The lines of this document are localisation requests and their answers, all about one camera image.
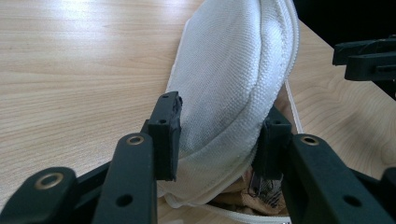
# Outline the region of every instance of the white fabric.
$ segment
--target white fabric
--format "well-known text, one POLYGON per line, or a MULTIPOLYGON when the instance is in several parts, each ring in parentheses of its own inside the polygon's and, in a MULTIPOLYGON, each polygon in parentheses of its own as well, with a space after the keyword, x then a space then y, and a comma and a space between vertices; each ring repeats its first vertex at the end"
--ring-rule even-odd
POLYGON ((186 24, 167 91, 183 98, 173 207, 204 204, 251 164, 298 48, 290 0, 206 0, 186 24))

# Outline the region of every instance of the light wood tabletop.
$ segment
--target light wood tabletop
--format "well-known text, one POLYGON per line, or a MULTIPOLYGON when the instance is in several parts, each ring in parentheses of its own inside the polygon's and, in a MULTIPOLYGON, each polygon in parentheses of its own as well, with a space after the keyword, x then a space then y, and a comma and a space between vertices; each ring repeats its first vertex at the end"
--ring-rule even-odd
MULTIPOLYGON (((0 210, 30 175, 66 166, 83 175, 139 132, 164 93, 196 1, 2 1, 0 210)), ((379 178, 396 166, 396 103, 371 82, 344 80, 332 49, 301 23, 290 87, 306 133, 350 167, 379 178)), ((159 221, 237 223, 201 208, 159 221)))

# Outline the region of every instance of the textured fabric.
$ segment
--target textured fabric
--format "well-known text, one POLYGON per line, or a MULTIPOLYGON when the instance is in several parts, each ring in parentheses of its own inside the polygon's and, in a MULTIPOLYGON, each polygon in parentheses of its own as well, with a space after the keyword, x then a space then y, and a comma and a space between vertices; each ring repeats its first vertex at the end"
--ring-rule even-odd
POLYGON ((207 0, 194 13, 167 88, 184 102, 177 182, 158 183, 171 206, 207 203, 246 171, 297 46, 291 1, 207 0))

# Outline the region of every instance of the open bag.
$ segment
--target open bag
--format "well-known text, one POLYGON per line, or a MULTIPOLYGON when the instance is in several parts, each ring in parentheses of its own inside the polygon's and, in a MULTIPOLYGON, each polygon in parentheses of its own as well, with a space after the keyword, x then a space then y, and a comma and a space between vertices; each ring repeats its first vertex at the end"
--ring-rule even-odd
MULTIPOLYGON (((235 184, 243 191, 262 122, 287 80, 298 45, 298 18, 291 0, 203 2, 186 23, 168 82, 167 91, 179 91, 183 98, 183 131, 177 182, 159 181, 160 197, 172 207, 197 206, 215 198, 212 202, 224 202, 218 195, 230 193, 227 189, 235 184)), ((293 102, 287 87, 277 104, 294 123, 298 119, 290 113, 293 102)), ((282 204, 278 192, 276 206, 282 204)), ((247 207, 263 214, 260 205, 254 206, 247 207)), ((250 223, 290 221, 233 218, 250 223)))

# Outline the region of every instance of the wooden surface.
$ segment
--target wooden surface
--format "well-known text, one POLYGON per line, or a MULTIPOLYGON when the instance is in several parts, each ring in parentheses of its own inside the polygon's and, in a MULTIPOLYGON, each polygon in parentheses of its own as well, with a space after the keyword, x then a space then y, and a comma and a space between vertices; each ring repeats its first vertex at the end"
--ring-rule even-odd
MULTIPOLYGON (((0 8, 0 209, 51 166, 78 175, 111 159, 164 92, 197 1, 11 1, 0 8)), ((351 167, 380 177, 396 165, 396 103, 374 84, 343 80, 332 49, 302 25, 290 86, 307 133, 351 167)), ((170 208, 160 223, 237 223, 170 208)))

